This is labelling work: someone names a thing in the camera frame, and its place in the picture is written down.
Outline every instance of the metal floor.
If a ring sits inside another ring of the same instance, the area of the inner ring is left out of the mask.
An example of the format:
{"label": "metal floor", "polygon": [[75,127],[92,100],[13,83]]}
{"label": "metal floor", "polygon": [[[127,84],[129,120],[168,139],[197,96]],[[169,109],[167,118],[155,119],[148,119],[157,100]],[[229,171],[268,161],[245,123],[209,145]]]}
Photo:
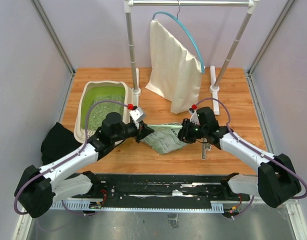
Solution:
{"label": "metal floor", "polygon": [[219,213],[102,211],[94,217],[50,210],[32,222],[28,240],[295,240],[287,208],[253,204],[236,220]]}

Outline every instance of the white pole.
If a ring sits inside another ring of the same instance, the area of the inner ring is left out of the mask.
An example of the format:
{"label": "white pole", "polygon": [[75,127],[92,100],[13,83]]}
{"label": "white pole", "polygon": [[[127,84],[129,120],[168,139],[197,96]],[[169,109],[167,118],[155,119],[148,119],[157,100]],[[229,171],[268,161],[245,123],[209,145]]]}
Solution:
{"label": "white pole", "polygon": [[227,7],[250,7],[250,1],[151,1],[130,0],[129,6],[227,6]]}

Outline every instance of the metal clothing rack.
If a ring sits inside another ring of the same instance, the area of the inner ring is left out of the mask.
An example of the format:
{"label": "metal clothing rack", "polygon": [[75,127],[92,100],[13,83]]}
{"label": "metal clothing rack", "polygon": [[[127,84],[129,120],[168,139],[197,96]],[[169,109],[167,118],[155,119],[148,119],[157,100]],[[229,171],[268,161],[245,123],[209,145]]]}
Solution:
{"label": "metal clothing rack", "polygon": [[[210,88],[209,91],[212,97],[218,99],[218,92],[220,90],[219,83],[232,59],[235,50],[239,44],[239,41],[246,29],[246,26],[256,8],[257,3],[260,0],[248,0],[248,1],[181,1],[181,0],[171,0],[171,1],[159,1],[159,0],[123,0],[124,2],[124,12],[127,22],[127,32],[129,41],[129,53],[130,53],[130,63],[131,63],[131,73],[133,81],[133,95],[134,104],[139,105],[139,96],[141,90],[139,88],[139,69],[136,68],[135,59],[135,46],[133,38],[133,27],[132,27],[132,17],[131,17],[131,7],[133,6],[219,6],[219,7],[247,7],[247,13],[242,21],[239,31],[231,45],[226,59],[223,62],[220,73],[216,77],[215,66],[210,66]],[[212,101],[214,114],[219,115],[219,104],[217,101]]]}

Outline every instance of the white tote bag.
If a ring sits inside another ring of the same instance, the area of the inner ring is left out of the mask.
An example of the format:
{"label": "white tote bag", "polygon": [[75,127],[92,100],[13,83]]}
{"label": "white tote bag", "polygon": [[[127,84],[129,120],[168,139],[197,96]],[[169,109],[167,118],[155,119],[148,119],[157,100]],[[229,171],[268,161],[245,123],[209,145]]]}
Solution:
{"label": "white tote bag", "polygon": [[146,88],[171,101],[178,114],[198,102],[201,63],[157,20],[150,23],[152,72]]}

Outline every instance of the red connector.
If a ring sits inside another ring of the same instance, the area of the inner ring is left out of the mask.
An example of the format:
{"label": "red connector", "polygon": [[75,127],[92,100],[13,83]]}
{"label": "red connector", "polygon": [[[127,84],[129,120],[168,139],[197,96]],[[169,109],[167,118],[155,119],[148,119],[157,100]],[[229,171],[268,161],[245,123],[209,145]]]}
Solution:
{"label": "red connector", "polygon": [[134,110],[134,105],[131,104],[131,103],[129,103],[127,108],[128,108],[129,110]]}

